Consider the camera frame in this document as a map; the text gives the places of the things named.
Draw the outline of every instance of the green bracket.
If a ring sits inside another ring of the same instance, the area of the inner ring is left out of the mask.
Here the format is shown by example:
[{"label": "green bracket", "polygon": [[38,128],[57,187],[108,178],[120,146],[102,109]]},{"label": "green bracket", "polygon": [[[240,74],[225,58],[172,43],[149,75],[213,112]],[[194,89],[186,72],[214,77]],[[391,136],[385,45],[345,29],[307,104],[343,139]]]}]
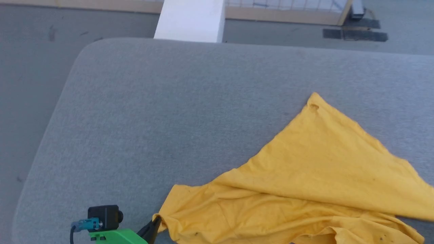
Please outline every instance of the green bracket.
[{"label": "green bracket", "polygon": [[90,232],[89,235],[96,244],[148,244],[130,229]]}]

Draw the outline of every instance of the yellow t-shirt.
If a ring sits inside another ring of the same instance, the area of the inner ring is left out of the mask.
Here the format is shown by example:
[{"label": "yellow t-shirt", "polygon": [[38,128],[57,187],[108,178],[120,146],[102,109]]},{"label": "yellow t-shirt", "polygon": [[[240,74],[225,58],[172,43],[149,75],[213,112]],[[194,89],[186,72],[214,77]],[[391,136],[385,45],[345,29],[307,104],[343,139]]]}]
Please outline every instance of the yellow t-shirt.
[{"label": "yellow t-shirt", "polygon": [[313,93],[247,163],[175,185],[157,215],[180,244],[423,243],[395,214],[434,221],[434,188]]}]

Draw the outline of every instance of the gray table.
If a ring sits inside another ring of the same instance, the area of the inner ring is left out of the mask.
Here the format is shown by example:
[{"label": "gray table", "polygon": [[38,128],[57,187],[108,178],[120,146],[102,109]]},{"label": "gray table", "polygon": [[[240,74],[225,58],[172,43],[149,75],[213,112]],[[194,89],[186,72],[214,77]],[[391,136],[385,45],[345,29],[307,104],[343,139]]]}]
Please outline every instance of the gray table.
[{"label": "gray table", "polygon": [[[24,186],[17,244],[67,243],[89,206],[137,231],[173,184],[242,165],[314,91],[434,185],[434,57],[110,39],[72,67]],[[433,223],[404,220],[434,243]],[[89,241],[86,233],[76,243]],[[171,243],[167,233],[158,244]]]}]

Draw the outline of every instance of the white grid panel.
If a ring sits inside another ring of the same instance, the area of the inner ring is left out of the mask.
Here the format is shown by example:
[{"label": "white grid panel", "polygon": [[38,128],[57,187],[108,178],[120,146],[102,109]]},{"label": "white grid panel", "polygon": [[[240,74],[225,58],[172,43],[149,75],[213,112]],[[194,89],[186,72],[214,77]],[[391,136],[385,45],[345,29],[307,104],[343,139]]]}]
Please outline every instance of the white grid panel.
[{"label": "white grid panel", "polygon": [[[164,0],[144,0],[163,2]],[[347,0],[225,0],[226,6],[341,13]]]}]

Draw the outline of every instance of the gray floor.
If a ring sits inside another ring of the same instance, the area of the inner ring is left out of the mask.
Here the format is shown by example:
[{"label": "gray floor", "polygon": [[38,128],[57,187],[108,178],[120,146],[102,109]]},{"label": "gray floor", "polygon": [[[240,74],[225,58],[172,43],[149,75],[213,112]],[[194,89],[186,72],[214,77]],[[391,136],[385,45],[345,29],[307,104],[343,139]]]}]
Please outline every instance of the gray floor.
[{"label": "gray floor", "polygon": [[[365,0],[385,43],[322,38],[324,26],[228,20],[224,41],[434,55],[434,2]],[[0,243],[80,50],[101,38],[150,37],[158,15],[0,5]]]}]

